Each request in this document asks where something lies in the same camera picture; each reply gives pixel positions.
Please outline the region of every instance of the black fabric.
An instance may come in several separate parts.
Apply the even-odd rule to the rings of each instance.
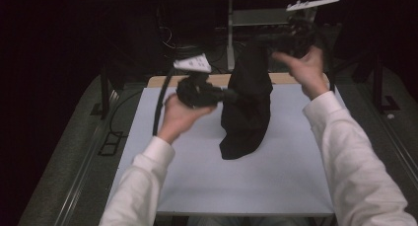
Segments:
[[[220,144],[222,158],[238,159],[255,151],[264,138],[270,121],[270,93],[265,48],[248,43],[237,59],[228,84],[239,94],[231,104],[224,103],[221,125],[227,135]]]

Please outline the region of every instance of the floor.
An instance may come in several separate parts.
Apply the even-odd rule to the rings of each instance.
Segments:
[[[338,28],[322,29],[327,31],[331,42],[338,33]],[[220,46],[207,54],[208,59],[214,61],[216,73],[226,72],[224,50]],[[337,74],[337,89],[408,199],[407,211],[418,218],[415,164],[418,161],[418,104],[408,95],[401,80],[385,69],[383,94],[393,97],[400,110],[377,112],[371,102],[373,80],[353,82],[351,74],[355,68],[356,64]],[[274,63],[271,70],[284,71]],[[113,131],[128,134],[145,86],[144,82],[127,82],[123,89],[111,91],[110,112],[101,119],[100,115],[92,114],[95,105],[101,103],[100,77],[92,81],[74,110],[20,225],[98,225],[126,141],[125,137],[118,139],[108,134]],[[110,143],[117,141],[120,142],[114,149],[116,145]],[[171,217],[157,217],[158,225],[170,225],[172,221]]]

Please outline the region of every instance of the hand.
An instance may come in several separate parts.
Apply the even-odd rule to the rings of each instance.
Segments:
[[[302,85],[302,90],[311,100],[328,91],[323,79],[322,51],[311,46],[308,54],[301,59],[283,52],[274,52],[272,57],[286,63],[290,68],[290,75]]]
[[[201,116],[211,113],[216,107],[191,109],[182,103],[176,94],[171,94],[165,103],[163,125],[157,136],[170,144],[186,132]]]

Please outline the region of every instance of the forearm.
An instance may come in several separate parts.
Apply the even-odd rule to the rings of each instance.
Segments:
[[[101,225],[153,225],[161,187],[173,156],[172,146],[154,137],[123,174]]]
[[[305,108],[340,225],[416,225],[369,138],[332,93]]]

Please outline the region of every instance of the white table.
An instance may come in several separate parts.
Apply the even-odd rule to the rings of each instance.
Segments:
[[[159,214],[333,214],[320,154],[302,114],[309,99],[298,84],[273,87],[270,124],[254,153],[238,160],[221,158],[222,104],[174,143],[175,157],[162,189]],[[173,92],[168,88],[167,94]],[[109,198],[152,136],[159,93],[160,88],[144,89]]]

